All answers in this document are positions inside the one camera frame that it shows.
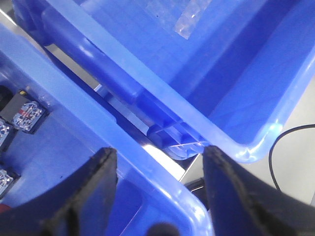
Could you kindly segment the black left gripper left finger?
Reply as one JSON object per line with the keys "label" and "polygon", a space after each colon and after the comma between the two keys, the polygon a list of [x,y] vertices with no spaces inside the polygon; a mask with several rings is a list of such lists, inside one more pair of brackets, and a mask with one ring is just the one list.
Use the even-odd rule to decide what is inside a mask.
{"label": "black left gripper left finger", "polygon": [[0,215],[2,236],[103,236],[117,189],[117,151],[101,148],[61,183]]}

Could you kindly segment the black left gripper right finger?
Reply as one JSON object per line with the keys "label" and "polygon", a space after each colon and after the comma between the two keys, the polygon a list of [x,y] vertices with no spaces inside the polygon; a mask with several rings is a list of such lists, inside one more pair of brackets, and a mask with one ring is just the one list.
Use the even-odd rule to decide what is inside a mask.
{"label": "black left gripper right finger", "polygon": [[221,149],[204,149],[203,171],[217,236],[313,236],[315,208],[281,193]]}

